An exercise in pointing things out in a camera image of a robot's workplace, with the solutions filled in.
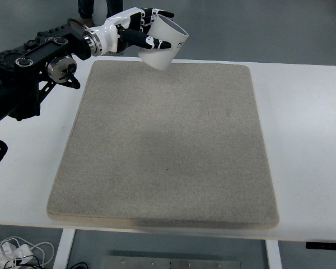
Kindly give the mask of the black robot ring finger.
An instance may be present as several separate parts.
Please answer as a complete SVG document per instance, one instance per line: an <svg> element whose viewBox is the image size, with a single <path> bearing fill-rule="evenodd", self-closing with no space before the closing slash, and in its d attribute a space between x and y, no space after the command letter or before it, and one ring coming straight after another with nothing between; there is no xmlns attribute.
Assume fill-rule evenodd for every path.
<svg viewBox="0 0 336 269"><path fill-rule="evenodd" d="M141 30L149 30L152 26L154 19L152 18L141 18L140 29Z"/></svg>

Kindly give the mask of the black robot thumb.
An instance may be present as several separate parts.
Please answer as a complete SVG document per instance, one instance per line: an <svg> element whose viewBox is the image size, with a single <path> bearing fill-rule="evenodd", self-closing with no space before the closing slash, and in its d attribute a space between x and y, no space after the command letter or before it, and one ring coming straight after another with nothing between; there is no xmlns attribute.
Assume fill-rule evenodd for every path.
<svg viewBox="0 0 336 269"><path fill-rule="evenodd" d="M120 38L130 45L143 49L170 49L171 43L141 34L133 29L120 29Z"/></svg>

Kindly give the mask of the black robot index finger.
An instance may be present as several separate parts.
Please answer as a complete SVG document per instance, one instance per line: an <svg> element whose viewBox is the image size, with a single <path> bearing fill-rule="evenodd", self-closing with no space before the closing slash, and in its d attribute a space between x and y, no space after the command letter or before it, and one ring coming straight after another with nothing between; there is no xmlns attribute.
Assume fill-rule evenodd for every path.
<svg viewBox="0 0 336 269"><path fill-rule="evenodd" d="M151 12L151 16L158 16L158 15L162 15L165 16L167 18L173 18L174 14L172 12L166 11L166 10L161 10L159 8L153 8L152 12Z"/></svg>

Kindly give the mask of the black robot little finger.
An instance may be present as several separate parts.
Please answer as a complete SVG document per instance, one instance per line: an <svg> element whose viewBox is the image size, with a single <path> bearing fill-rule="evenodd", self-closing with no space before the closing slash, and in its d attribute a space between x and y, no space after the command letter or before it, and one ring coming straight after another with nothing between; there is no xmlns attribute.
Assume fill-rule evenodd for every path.
<svg viewBox="0 0 336 269"><path fill-rule="evenodd" d="M151 28L150 26L140 26L138 32L147 35L150 28Z"/></svg>

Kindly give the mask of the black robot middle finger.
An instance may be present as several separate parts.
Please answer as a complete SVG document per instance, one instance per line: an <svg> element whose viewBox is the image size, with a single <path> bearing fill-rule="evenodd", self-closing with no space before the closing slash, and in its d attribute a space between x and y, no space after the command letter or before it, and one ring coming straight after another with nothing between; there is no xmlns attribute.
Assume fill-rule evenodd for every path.
<svg viewBox="0 0 336 269"><path fill-rule="evenodd" d="M156 8L143 8L142 20L143 22L153 22L157 14Z"/></svg>

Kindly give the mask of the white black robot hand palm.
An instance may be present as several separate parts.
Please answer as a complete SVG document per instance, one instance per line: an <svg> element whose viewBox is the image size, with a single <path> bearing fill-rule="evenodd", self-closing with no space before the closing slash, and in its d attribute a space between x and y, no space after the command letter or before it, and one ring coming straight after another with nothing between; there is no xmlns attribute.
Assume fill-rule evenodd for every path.
<svg viewBox="0 0 336 269"><path fill-rule="evenodd" d="M118 51L118 26L127 29L130 26L140 26L141 9L130 8L113 15L105 20L101 26L94 27L95 54Z"/></svg>

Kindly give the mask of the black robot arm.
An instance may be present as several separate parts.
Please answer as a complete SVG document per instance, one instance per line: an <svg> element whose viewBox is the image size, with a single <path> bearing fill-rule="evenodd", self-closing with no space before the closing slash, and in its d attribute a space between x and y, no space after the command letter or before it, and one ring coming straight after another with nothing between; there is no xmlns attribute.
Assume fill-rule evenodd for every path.
<svg viewBox="0 0 336 269"><path fill-rule="evenodd" d="M166 50L172 42L148 35L158 18L174 14L158 8L133 7L106 19L103 25L84 26L78 33L69 24L39 32L35 39L0 52L0 121L38 116L40 104L55 85L79 89L74 74L76 55L81 60L135 45Z"/></svg>

